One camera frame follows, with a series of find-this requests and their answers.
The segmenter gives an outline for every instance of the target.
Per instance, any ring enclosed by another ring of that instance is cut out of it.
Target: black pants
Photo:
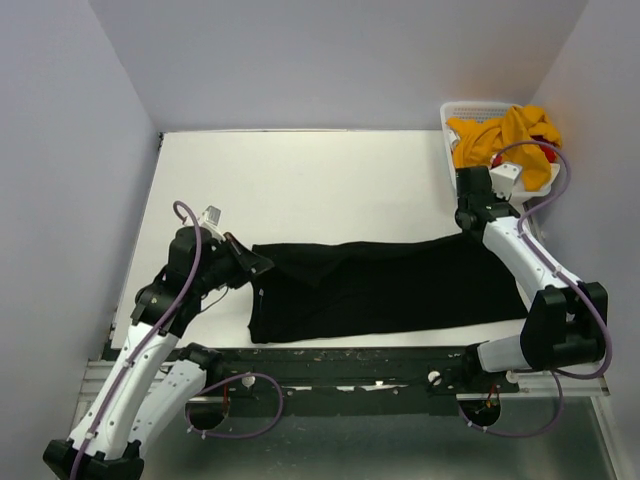
[[[462,234],[416,244],[275,244],[253,250],[276,265],[253,283],[254,343],[526,316],[511,273]]]

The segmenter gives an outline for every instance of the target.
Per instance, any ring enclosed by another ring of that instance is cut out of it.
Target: white table
[[[124,343],[135,293],[166,263],[180,227],[172,203],[222,209],[220,227],[259,243],[420,242],[457,233],[440,131],[170,133],[164,138],[126,279],[112,348]],[[208,300],[219,295],[212,292]],[[252,347],[252,292],[231,291],[196,317],[179,346]],[[318,339],[283,347],[467,345],[515,335],[521,320]]]

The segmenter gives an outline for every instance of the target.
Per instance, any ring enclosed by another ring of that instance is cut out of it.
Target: plastic basket
[[[501,102],[447,102],[440,107],[440,121],[442,122],[442,135],[447,152],[447,166],[449,167],[449,175],[451,184],[456,190],[456,169],[453,165],[453,155],[449,145],[449,132],[451,129],[447,125],[450,118],[461,118],[463,120],[475,119],[476,122],[484,122],[490,118],[503,117],[514,103]],[[510,202],[523,203],[533,197],[544,197],[551,191],[551,185],[558,176],[560,164],[551,165],[551,180],[537,192],[528,192],[524,189],[521,180],[518,180],[513,188]]]

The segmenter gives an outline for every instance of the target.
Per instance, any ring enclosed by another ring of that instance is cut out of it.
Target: yellow towel
[[[520,140],[541,136],[547,142],[562,147],[560,132],[553,126],[542,107],[527,105],[511,107],[503,118],[491,118],[483,123],[450,118],[447,125],[460,136],[453,151],[456,168],[490,166],[491,157],[502,147]],[[504,160],[522,165],[522,183],[527,191],[540,190],[551,180],[551,165],[537,145],[521,145],[508,150]]]

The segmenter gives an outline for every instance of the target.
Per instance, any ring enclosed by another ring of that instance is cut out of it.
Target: white backdrop
[[[5,2],[0,64],[0,477],[51,480],[42,453],[106,338],[158,140],[84,2]]]
[[[544,217],[549,249],[609,291],[614,411],[640,472],[640,180],[635,0],[591,1],[534,102],[548,108],[574,164],[567,194]]]
[[[528,102],[586,0],[90,0],[163,131],[438,128]]]

